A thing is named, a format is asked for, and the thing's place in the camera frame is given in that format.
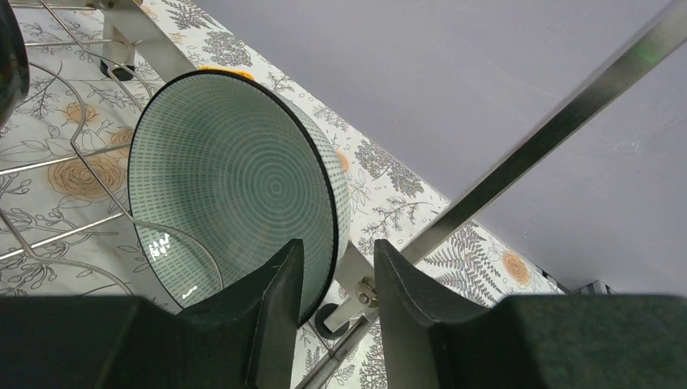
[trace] bowl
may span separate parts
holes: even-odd
[[[301,324],[348,242],[348,183],[329,140],[291,101],[231,71],[194,71],[153,96],[132,140],[128,191],[135,218],[205,246],[225,287],[302,239]],[[182,308],[220,291],[215,266],[189,239],[135,228]]]
[[[0,0],[0,125],[28,94],[28,57],[15,13]]]

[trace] table surface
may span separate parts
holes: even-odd
[[[272,91],[292,100],[320,125],[338,152],[348,179],[353,210],[350,238],[368,259],[371,259],[374,239],[386,238],[402,248],[446,207],[447,200],[432,187],[193,3],[161,0],[148,2],[143,9],[197,66],[227,66],[248,71]],[[46,12],[15,12],[26,41],[69,39]],[[58,14],[79,39],[97,39],[102,34],[99,12],[59,11]],[[113,81],[103,77],[97,67],[98,58],[69,45],[32,48],[28,55],[31,61],[47,66],[70,81],[87,103],[86,127],[79,139],[83,150],[130,139],[139,109]],[[136,66],[153,90],[163,85],[142,58],[137,58]],[[28,100],[0,127],[0,169],[71,154],[69,138],[77,127],[81,108],[70,89],[59,80],[34,67],[31,71]],[[134,97],[145,105],[147,95],[143,87],[133,82],[129,85]],[[96,162],[104,180],[125,203],[128,201],[127,157],[127,150],[109,152],[99,156]],[[112,200],[80,163],[56,164],[0,176],[0,207],[9,212],[29,242],[117,212]],[[0,247],[10,250],[19,247],[4,225],[0,225]],[[179,311],[150,269],[133,225],[125,218],[57,240],[37,251],[51,259],[83,261],[106,269],[124,280],[134,293],[166,310]],[[420,263],[419,268],[448,288],[485,306],[492,306],[509,294],[561,293],[535,267],[474,222],[461,228]],[[21,254],[0,260],[0,293],[4,296],[83,296],[122,291],[97,271],[38,263]],[[344,291],[334,283],[326,302],[343,299]],[[299,330],[293,363],[294,386],[326,356],[327,348],[333,343],[319,339],[309,325]],[[327,387],[386,387],[384,370],[377,324],[340,366]]]

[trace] white wall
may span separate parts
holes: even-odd
[[[668,0],[198,0],[456,198]],[[687,48],[478,220],[571,289],[687,294]]]

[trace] bowl rim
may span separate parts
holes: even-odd
[[[318,147],[313,141],[313,138],[310,136],[310,133],[308,130],[303,126],[303,123],[301,120],[296,116],[296,114],[284,103],[281,98],[279,98],[273,91],[267,89],[265,86],[260,84],[259,82],[249,79],[243,75],[239,75],[237,73],[233,73],[231,71],[224,71],[224,70],[219,70],[219,69],[203,69],[203,70],[196,70],[196,71],[191,71],[188,73],[184,73],[183,75],[179,75],[176,78],[168,81],[165,83],[162,88],[160,88],[148,101],[146,104],[145,108],[143,108],[143,111],[141,112],[141,115],[139,116],[139,119],[136,121],[136,127],[134,128],[134,134],[131,137],[131,145],[130,145],[130,150],[133,150],[134,147],[134,142],[136,141],[136,134],[139,132],[139,125],[141,123],[141,120],[143,119],[143,116],[145,116],[146,112],[151,106],[151,103],[167,89],[169,86],[177,83],[178,81],[181,81],[183,79],[187,79],[189,77],[195,77],[196,75],[222,75],[226,77],[231,77],[233,79],[237,79],[239,81],[242,81],[244,83],[249,84],[250,86],[257,88],[260,92],[265,94],[267,97],[272,99],[296,124],[296,127],[298,130],[301,132],[305,140],[308,142],[308,145],[310,146],[311,151],[315,155],[315,159],[318,162],[318,165],[320,167],[320,171],[322,175],[324,176],[325,183],[326,183],[326,192],[329,196],[329,202],[331,206],[331,216],[332,216],[332,225],[334,229],[334,236],[333,236],[333,245],[332,245],[332,252],[331,252],[331,260],[330,260],[330,266],[329,266],[329,273],[327,274],[326,282],[324,284],[323,290],[320,292],[319,296],[315,299],[315,301],[311,304],[311,307],[303,314],[303,317],[301,317],[299,313],[298,317],[298,327],[302,327],[305,325],[310,318],[312,318],[315,314],[315,312],[318,310],[318,308],[322,305],[322,302],[324,301],[327,292],[329,291],[329,288],[331,287],[331,284],[334,280],[334,273],[336,271],[336,265],[338,262],[338,257],[339,257],[339,219],[337,216],[337,207],[336,207],[336,197],[334,195],[334,187],[331,185],[331,179],[329,177],[329,172],[326,169],[326,166],[324,164],[324,160],[322,159],[322,155],[320,155],[318,151]],[[133,159],[133,152],[130,152],[128,161],[126,162],[126,171],[127,171],[127,177],[126,177],[126,195],[129,201],[129,209],[131,212],[131,215],[135,218],[136,216],[134,215],[134,209],[131,206],[131,185],[130,185],[130,180],[131,180],[131,173],[130,173],[130,168],[131,168],[131,160]],[[143,248],[143,243],[141,242],[141,237],[139,235],[139,228],[134,224],[134,231],[136,232],[136,237],[139,240],[139,243],[141,243],[141,247]],[[150,258],[148,258],[148,253],[143,250],[143,255],[145,255],[146,260],[148,263],[151,263]],[[160,282],[160,285],[164,288],[165,292],[174,300],[174,302],[183,310],[184,307],[179,304],[177,299],[172,296],[172,294],[167,290],[167,288],[164,286],[163,282],[160,280],[160,277],[157,275],[157,272],[152,269],[152,273],[155,275],[155,278]]]

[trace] orange object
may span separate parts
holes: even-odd
[[[235,71],[234,69],[227,69],[226,67],[221,67],[221,66],[201,66],[198,68],[201,71],[230,71],[232,73],[235,73],[237,75],[242,75],[246,77],[247,79],[252,79],[255,81],[253,78],[253,75],[247,71]]]

